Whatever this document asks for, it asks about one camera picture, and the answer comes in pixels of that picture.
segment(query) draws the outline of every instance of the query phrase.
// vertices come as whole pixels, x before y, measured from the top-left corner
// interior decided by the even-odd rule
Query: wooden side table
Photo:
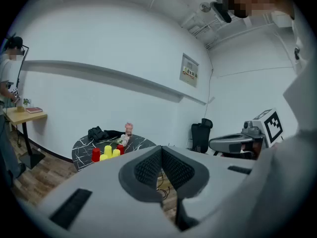
[[[22,124],[23,136],[26,149],[28,151],[20,157],[20,161],[24,163],[29,169],[34,168],[45,157],[45,155],[31,148],[26,122],[46,118],[48,115],[44,112],[34,114],[30,114],[26,111],[18,112],[17,108],[8,108],[7,110],[4,109],[3,113],[12,125]]]

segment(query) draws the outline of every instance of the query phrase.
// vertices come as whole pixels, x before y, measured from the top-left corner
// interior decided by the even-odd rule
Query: table leg
[[[28,151],[20,157],[20,161],[24,163],[29,169],[32,169],[45,157],[45,155],[31,148],[25,122],[22,124],[22,129],[26,149]]]

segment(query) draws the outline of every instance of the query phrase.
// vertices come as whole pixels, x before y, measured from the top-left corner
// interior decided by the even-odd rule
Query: cable
[[[28,49],[28,50],[25,52],[25,54],[24,54],[24,56],[23,56],[23,59],[22,59],[21,66],[20,66],[20,70],[19,70],[19,74],[18,74],[18,80],[17,80],[16,85],[15,85],[16,88],[18,88],[18,85],[19,85],[19,82],[20,82],[19,77],[20,77],[21,68],[22,68],[23,63],[24,63],[24,61],[25,61],[26,55],[27,55],[28,52],[29,52],[29,48],[27,48],[27,49]]]
[[[288,53],[288,50],[286,48],[286,44],[284,43],[282,37],[279,35],[278,32],[274,31],[274,35],[280,40],[280,42],[282,43],[282,46],[287,54],[287,57],[288,59],[291,61],[292,65],[293,65],[293,69],[294,69],[294,72],[296,73],[296,65],[294,64],[293,60],[291,59],[291,57],[289,56],[289,53]]]
[[[213,74],[213,64],[212,64],[211,57],[210,57],[210,54],[209,54],[209,51],[208,51],[208,50],[207,50],[207,53],[208,53],[208,57],[209,57],[209,60],[210,60],[211,66],[212,66],[212,70],[211,70],[211,75],[210,75],[210,80],[209,80],[209,93],[208,93],[208,100],[207,100],[207,106],[206,106],[206,112],[205,112],[205,116],[204,116],[204,118],[206,118],[207,109],[208,109],[208,105],[209,105],[209,98],[210,98],[210,84],[211,84],[211,77],[212,77],[212,74]]]
[[[166,192],[165,189],[159,189],[159,187],[164,183],[164,175],[163,175],[163,171],[161,170],[161,175],[162,175],[162,183],[157,187],[157,191],[163,191],[164,193],[164,197],[162,198],[163,200],[167,199],[169,193],[170,193],[170,188],[168,187],[168,193]]]
[[[162,183],[157,187],[157,190],[159,190],[158,188],[161,187],[161,185],[163,184],[164,182],[164,176],[163,176],[163,172],[162,170],[160,171],[160,174],[162,175]]]
[[[166,193],[166,197],[163,198],[163,200],[167,199],[169,193],[170,193],[170,189],[169,189],[169,186],[168,186],[168,193],[164,190],[164,192]]]

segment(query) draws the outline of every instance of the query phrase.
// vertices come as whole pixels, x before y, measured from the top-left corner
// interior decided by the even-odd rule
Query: red cup
[[[100,149],[95,148],[93,149],[93,156],[91,158],[93,162],[98,162],[100,160]]]
[[[117,146],[117,149],[120,150],[120,155],[123,155],[123,154],[124,154],[124,147],[123,147],[123,145],[118,145],[118,146]]]

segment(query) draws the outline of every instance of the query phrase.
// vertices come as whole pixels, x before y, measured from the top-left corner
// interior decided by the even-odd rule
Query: black office chair
[[[202,123],[192,125],[192,151],[198,153],[206,153],[208,151],[209,134],[212,127],[212,121],[205,118],[202,119]]]

